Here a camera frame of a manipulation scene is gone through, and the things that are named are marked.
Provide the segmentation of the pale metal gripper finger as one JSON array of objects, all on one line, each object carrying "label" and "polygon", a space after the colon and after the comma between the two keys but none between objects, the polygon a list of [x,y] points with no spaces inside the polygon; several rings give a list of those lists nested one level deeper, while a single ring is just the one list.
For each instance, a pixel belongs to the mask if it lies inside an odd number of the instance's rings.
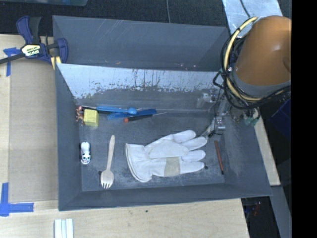
[{"label": "pale metal gripper finger", "polygon": [[222,135],[225,129],[223,117],[215,117],[212,119],[211,124],[202,132],[201,136],[211,138],[214,135]]},{"label": "pale metal gripper finger", "polygon": [[213,92],[202,93],[202,95],[197,99],[196,108],[202,108],[205,104],[211,104],[216,101],[216,94]]}]

